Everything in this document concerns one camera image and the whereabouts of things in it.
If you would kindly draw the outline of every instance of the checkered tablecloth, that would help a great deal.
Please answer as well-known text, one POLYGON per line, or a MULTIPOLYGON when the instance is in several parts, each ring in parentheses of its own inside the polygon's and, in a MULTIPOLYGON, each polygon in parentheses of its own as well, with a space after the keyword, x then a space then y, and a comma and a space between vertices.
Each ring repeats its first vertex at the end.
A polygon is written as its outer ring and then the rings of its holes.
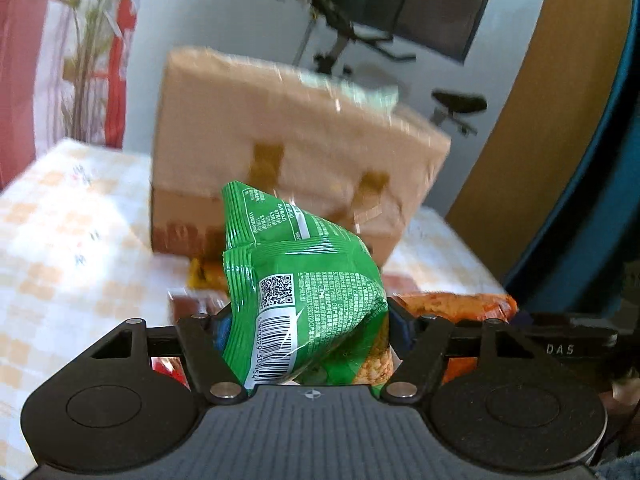
MULTIPOLYGON (((152 254, 150 159, 65 140, 0 195, 0 476, 35 462, 20 432, 27 396, 129 317, 168 324, 166 293, 188 261, 152 254)), ((385 271, 424 290, 501 292, 432 210, 385 271)))

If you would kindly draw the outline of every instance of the barcode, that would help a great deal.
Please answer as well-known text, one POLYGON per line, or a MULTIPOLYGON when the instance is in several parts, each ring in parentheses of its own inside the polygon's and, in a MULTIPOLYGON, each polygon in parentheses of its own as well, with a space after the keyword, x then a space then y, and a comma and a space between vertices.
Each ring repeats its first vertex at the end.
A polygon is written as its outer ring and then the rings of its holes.
POLYGON ((293 274, 273 274, 260 280, 260 312, 272 306, 289 306, 295 302, 293 274))
POLYGON ((293 370, 298 329, 296 308, 274 308, 258 316, 251 369, 244 386, 274 384, 293 370))

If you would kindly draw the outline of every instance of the brown box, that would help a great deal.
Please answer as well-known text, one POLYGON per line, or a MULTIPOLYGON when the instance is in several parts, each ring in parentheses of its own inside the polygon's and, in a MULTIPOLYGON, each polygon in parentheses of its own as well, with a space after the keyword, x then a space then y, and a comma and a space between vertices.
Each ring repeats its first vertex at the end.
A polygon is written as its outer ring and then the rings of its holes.
POLYGON ((156 124, 152 247, 224 250, 220 190, 242 181, 353 230, 381 266, 431 188, 449 137, 404 107, 392 116, 285 66, 181 48, 156 124))

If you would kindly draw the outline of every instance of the round black disc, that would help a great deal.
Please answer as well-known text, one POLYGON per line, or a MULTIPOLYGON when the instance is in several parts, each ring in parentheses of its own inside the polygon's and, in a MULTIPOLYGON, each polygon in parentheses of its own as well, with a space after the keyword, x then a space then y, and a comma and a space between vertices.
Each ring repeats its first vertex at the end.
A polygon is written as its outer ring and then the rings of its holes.
POLYGON ((602 438, 607 415, 584 384, 506 383, 478 370, 441 386, 430 418, 438 435, 474 462, 540 472, 586 459, 602 438))
POLYGON ((164 455, 191 431, 197 410, 187 388, 117 361, 69 365, 27 399, 22 432, 37 462, 73 472, 124 470, 164 455))

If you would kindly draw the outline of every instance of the wall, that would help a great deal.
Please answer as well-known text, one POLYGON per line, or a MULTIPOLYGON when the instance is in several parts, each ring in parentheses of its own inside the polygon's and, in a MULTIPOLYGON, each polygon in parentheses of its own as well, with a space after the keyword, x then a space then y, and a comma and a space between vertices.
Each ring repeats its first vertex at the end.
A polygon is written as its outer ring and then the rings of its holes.
MULTIPOLYGON (((354 69, 354 81, 369 87, 397 84, 402 100, 430 117, 431 91, 445 88, 484 94, 485 113, 469 119, 477 136, 463 137, 452 124, 449 158, 428 195, 427 204, 446 214, 462 188, 507 100, 520 69, 543 0, 489 0, 464 64, 409 41, 389 48, 415 52, 417 62, 395 64, 366 46, 351 44, 337 64, 354 69)), ((167 52, 178 44, 208 45, 232 54, 291 62, 308 15, 295 2, 277 0, 143 0, 127 73, 126 150, 149 153, 158 88, 167 52)), ((312 67, 317 52, 328 51, 335 32, 319 25, 310 38, 302 66, 312 67)))
POLYGON ((545 0, 500 120, 447 221, 495 276, 548 216, 602 116, 632 0, 545 0))

